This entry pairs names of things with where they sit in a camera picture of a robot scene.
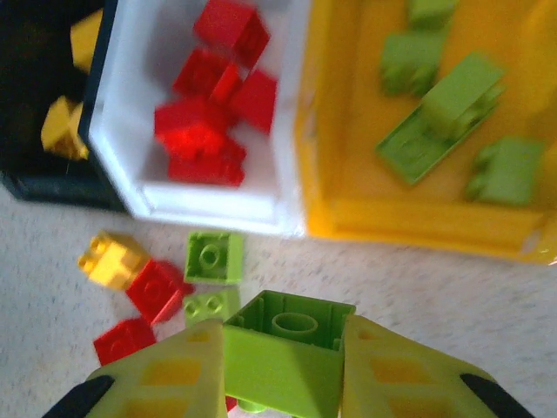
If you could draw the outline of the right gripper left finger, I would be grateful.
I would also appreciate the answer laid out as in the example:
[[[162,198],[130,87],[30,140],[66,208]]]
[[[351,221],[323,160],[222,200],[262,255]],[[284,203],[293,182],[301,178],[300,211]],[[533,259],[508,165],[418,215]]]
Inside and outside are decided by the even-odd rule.
[[[42,418],[227,418],[224,334],[205,320],[94,371]]]

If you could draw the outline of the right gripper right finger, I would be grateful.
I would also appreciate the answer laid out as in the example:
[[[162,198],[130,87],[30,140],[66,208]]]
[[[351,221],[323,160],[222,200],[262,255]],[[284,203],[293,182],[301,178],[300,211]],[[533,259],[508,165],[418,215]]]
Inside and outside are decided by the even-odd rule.
[[[362,316],[344,339],[342,418],[535,418],[483,369]]]

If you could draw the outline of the long green lego brick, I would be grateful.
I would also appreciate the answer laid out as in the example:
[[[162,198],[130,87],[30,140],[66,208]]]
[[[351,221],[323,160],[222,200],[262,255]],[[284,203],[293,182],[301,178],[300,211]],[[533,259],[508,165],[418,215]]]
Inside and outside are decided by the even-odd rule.
[[[419,183],[488,116],[476,118],[457,138],[443,138],[427,125],[422,113],[420,105],[375,147],[382,161],[409,186]]]

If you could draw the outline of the yellow lego brick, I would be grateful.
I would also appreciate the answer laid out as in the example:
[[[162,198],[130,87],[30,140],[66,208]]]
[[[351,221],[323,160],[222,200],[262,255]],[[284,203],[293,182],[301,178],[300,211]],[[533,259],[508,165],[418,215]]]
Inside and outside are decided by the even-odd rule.
[[[78,134],[83,104],[66,96],[50,105],[41,130],[41,142],[46,152],[69,160],[86,160],[89,150]]]
[[[131,235],[100,231],[77,265],[90,281],[113,290],[127,290],[150,259]]]
[[[73,64],[79,70],[89,74],[96,48],[104,9],[100,9],[83,18],[70,28],[70,46]]]

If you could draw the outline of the yellow plastic storage bin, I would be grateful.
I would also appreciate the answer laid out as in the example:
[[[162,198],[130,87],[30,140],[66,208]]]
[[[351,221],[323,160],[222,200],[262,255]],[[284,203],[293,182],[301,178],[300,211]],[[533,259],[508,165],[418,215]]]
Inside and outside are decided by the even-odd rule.
[[[312,236],[363,239],[557,264],[557,0],[460,0],[439,74],[479,53],[499,66],[493,113],[414,186],[375,147],[419,105],[387,96],[379,63],[386,37],[410,30],[407,0],[315,0],[299,94],[296,139]],[[503,137],[540,141],[527,206],[468,201],[473,160]]]

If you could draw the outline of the white plastic storage bin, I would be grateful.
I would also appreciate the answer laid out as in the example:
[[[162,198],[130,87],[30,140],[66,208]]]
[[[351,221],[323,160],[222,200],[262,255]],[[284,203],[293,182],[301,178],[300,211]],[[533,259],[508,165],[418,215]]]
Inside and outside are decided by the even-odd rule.
[[[91,73],[84,139],[128,213],[137,219],[301,237],[301,202],[294,122],[311,0],[247,0],[271,32],[260,59],[278,80],[272,132],[239,125],[233,137],[247,157],[238,188],[167,178],[168,156],[153,137],[153,112],[196,40],[192,26],[206,0],[107,0],[104,62]]]

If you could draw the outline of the black plastic storage bin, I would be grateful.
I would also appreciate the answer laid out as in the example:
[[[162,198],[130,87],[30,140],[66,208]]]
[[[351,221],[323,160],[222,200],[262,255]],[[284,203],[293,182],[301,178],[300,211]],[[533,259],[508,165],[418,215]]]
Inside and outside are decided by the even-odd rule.
[[[89,139],[118,0],[0,0],[0,185],[16,199],[124,212],[97,152],[70,161],[43,149],[51,104],[83,104],[78,133]],[[103,16],[91,71],[72,62],[70,28]]]

